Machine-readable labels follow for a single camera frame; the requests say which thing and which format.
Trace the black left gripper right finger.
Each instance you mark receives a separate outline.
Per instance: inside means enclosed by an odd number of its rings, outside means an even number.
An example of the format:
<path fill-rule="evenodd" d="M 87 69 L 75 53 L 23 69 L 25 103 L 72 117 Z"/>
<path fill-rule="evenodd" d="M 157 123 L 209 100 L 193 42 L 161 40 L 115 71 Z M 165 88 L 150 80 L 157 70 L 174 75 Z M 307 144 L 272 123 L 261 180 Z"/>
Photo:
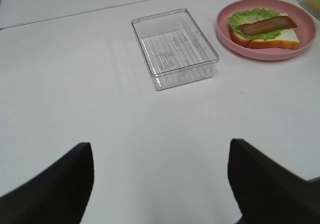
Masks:
<path fill-rule="evenodd" d="M 227 178 L 239 224 L 318 224 L 320 179 L 305 180 L 244 139 L 232 139 Z"/>

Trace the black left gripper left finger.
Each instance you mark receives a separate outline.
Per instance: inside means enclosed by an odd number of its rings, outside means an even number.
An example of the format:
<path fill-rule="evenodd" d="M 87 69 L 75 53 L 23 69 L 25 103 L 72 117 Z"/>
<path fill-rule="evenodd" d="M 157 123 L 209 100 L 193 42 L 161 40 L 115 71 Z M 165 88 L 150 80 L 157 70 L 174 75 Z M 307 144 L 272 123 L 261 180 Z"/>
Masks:
<path fill-rule="evenodd" d="M 2 224 L 79 224 L 94 185 L 89 142 L 73 147 L 47 169 L 1 196 Z"/>

